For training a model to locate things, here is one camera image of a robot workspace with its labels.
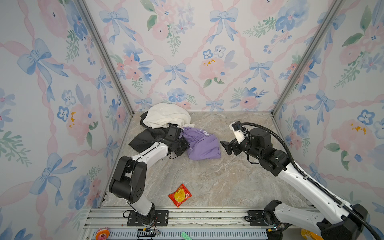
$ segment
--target black cloth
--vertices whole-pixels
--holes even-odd
[[[147,148],[153,145],[156,139],[164,138],[169,131],[167,128],[151,128],[143,123],[143,120],[146,118],[148,112],[141,114],[140,125],[146,129],[139,133],[128,145],[130,145],[137,152],[143,152]],[[169,123],[170,126],[176,126],[177,124]]]

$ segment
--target red snack package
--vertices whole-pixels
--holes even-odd
[[[188,191],[184,184],[181,184],[177,191],[172,194],[169,194],[168,197],[177,207],[179,207],[188,198],[192,197],[192,194]]]

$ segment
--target white cloth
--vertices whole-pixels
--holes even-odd
[[[159,103],[148,110],[143,123],[151,128],[166,128],[168,123],[177,124],[179,127],[195,127],[191,124],[191,116],[182,107],[176,104]]]

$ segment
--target gray stone surface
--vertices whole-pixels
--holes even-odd
[[[137,152],[128,143],[144,130],[140,126],[140,114],[133,117],[130,129],[123,144],[121,156],[133,156]],[[228,125],[234,121],[254,122],[275,131],[269,113],[190,113],[191,123],[195,127],[215,134],[220,141],[231,141],[234,134]],[[272,137],[275,148],[283,150],[281,144]],[[244,153],[228,156],[221,147],[221,159],[192,161],[187,153],[175,159],[165,157],[147,171],[147,198],[159,207],[174,206],[168,197],[183,183],[191,192],[182,206],[241,206],[264,207],[271,200],[277,199],[294,207],[307,206],[305,198],[293,187],[273,176],[259,165],[247,162]],[[127,206],[124,199],[119,199],[108,192],[102,206]]]

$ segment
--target wallpaper panel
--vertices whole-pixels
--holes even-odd
[[[331,3],[86,2],[137,111],[270,111]]]
[[[0,18],[0,239],[76,239],[128,113],[72,1],[2,1]]]
[[[362,204],[381,238],[383,7],[382,0],[345,2],[276,115],[301,167],[335,194]],[[373,238],[365,230],[359,239]]]

